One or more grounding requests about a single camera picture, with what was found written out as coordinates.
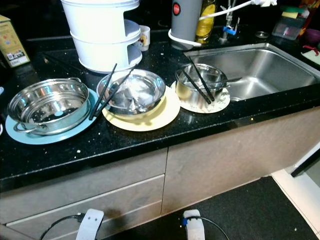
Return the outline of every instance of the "stainless steel sink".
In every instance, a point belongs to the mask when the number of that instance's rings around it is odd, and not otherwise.
[[[320,71],[269,43],[186,52],[195,63],[214,66],[231,82],[232,101],[320,83]]]

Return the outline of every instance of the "black power cable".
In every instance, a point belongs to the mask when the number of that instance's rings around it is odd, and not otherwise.
[[[225,236],[225,238],[227,240],[230,240],[228,235],[226,234],[226,232],[218,225],[216,224],[214,221],[210,220],[209,218],[206,218],[206,217],[203,217],[203,216],[188,216],[188,217],[184,217],[182,220],[183,220],[183,225],[187,225],[187,220],[191,220],[191,219],[202,219],[202,220],[205,220],[213,225],[215,225],[222,233],[223,235]]]
[[[50,230],[51,228],[53,228],[55,225],[57,225],[58,223],[66,220],[66,219],[77,219],[77,221],[78,221],[79,223],[81,223],[82,220],[84,219],[84,217],[85,217],[85,214],[84,214],[84,213],[78,213],[77,215],[70,215],[70,216],[65,216],[65,217],[63,217],[63,218],[60,218],[59,220],[57,220],[57,221],[55,221],[54,223],[52,223],[51,226],[42,233],[42,235],[41,235],[41,237],[40,237],[39,240],[42,240],[42,239],[45,237],[45,235],[47,234],[47,232],[49,232],[49,230]]]

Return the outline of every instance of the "light blue plate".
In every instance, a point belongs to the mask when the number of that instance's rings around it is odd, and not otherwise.
[[[91,108],[94,107],[97,100],[98,100],[98,96],[95,93],[95,91],[89,89],[89,101],[91,103]],[[41,136],[41,135],[35,135],[32,133],[16,132],[14,130],[14,126],[17,122],[14,121],[10,116],[8,116],[5,120],[5,129],[11,138],[13,138],[14,140],[20,143],[31,144],[31,145],[42,145],[42,144],[52,144],[52,143],[56,143],[56,142],[71,138],[72,136],[85,130],[95,120],[96,120],[96,117],[93,117],[92,121],[90,121],[88,116],[79,125],[77,125],[76,127],[68,131],[55,134],[55,135]]]

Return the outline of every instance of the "cooking oil bottle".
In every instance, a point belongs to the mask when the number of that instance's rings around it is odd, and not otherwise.
[[[203,0],[200,16],[207,16],[216,12],[217,0]],[[195,32],[195,41],[201,44],[209,42],[212,27],[214,26],[214,17],[198,21]]]

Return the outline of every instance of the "gray thermos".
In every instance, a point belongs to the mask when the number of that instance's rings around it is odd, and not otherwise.
[[[201,6],[202,0],[172,0],[172,36],[189,41],[195,40]],[[179,50],[190,50],[193,47],[174,40],[171,40],[171,45]]]

